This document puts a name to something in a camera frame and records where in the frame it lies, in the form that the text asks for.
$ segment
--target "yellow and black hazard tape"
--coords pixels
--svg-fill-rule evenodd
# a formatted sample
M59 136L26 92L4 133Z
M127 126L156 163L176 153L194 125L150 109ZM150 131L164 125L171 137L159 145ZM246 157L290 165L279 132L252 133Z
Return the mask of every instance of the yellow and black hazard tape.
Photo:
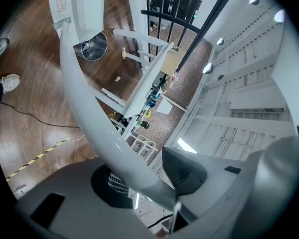
M30 164L32 164L37 159L43 157L46 153L48 153L49 151L53 150L55 147L61 145L62 143L66 142L66 141L69 141L69 140L70 140L69 137L65 138L63 141L58 142L56 145L54 145L53 147L47 149L45 152L41 153L40 155L37 155L34 159L32 159L31 161L29 161L27 164L23 165L18 170L16 170L14 173L12 173L8 177L6 177L6 181L9 181L11 177L15 176L18 172L20 172L21 170L25 169L27 166L29 166Z

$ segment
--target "black metal frame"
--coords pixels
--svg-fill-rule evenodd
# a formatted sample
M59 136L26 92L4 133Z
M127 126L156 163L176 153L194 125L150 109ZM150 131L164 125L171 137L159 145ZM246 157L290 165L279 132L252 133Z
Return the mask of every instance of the black metal frame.
M229 0L217 0L216 4L214 5L212 11L210 12L209 16L207 17L206 21L204 22L203 26L201 29L199 29L198 27L193 26L192 24L190 24L190 21L192 19L192 17L195 14L196 8L199 4L200 0L195 0L195 7L193 8L192 11L189 11L186 17L186 20L182 20L177 18L177 12L178 12L178 8L179 8L179 4L180 4L180 0L177 0L177 4L176 4L176 8L174 10L174 14L173 16L168 15L166 13L163 13L163 5L164 5L164 0L161 0L160 2L160 11L156 12L156 11L150 11L150 0L147 0L147 10L141 10L142 14L145 14L148 16L148 22L149 22L149 35L150 35L150 16L155 16L158 17L158 33L157 33L157 38L159 39L160 37L160 23L161 23L161 19L166 19L171 21L171 25L170 25L170 30L168 33L168 38L167 38L167 42L170 42L170 38L171 38L171 33L173 31L173 27L174 27L174 23L179 24L181 26L184 27L184 30L180 36L180 39L178 41L178 47L180 46L183 37L185 35L185 32L187 29L197 33L193 43L191 44L191 46L189 47L189 49L187 50L187 52L185 53L182 61L179 64L179 67L176 69L176 72L179 72L182 67L184 66L185 62L187 61L187 59L189 58L189 56L192 54L192 52L195 50L195 48L197 47L197 45L200 43L200 41L204 38L205 34L207 33L207 31L209 30L209 28L211 27L211 25L214 23L214 21L216 20L216 18L218 17L218 15L220 14L220 12L223 10L223 8L225 7L225 5L227 4L227 2Z

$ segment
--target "ceiling light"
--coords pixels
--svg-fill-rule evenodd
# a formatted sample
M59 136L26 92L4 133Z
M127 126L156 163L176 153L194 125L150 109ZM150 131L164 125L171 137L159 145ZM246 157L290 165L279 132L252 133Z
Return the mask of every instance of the ceiling light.
M182 147L184 150L186 151L189 151L189 152L192 152L192 153L196 153L197 152L192 148L190 147L186 142L184 142L181 138L178 139L177 143L180 145L180 147Z
M278 11L277 13L276 13L276 15L275 15L275 21L277 21L277 22L284 22L285 21L285 12L284 12L284 10L280 10L280 11Z
M260 0L250 0L249 3L253 5L258 5Z
M221 37L221 38L218 40L217 45L221 46L221 45L223 45L223 44L224 44L224 38Z
M210 74L213 70L214 70L213 64L208 63L203 70L203 74Z
M139 207L139 199L140 199L140 195L139 193L136 195L136 202L135 202L135 210Z

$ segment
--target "white sneaker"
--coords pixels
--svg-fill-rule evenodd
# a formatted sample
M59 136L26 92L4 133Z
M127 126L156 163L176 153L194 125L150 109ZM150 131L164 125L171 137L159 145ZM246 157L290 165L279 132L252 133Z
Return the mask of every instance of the white sneaker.
M0 83L3 86L3 93L6 94L14 90L20 84L20 76L17 74L9 74L6 77L2 77Z

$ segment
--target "silver bucket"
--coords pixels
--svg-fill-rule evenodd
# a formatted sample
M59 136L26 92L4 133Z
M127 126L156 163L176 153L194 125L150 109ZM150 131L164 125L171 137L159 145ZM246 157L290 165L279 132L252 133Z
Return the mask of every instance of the silver bucket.
M75 54L89 61L100 59L107 48L108 41L104 33L100 32L91 40L74 46Z

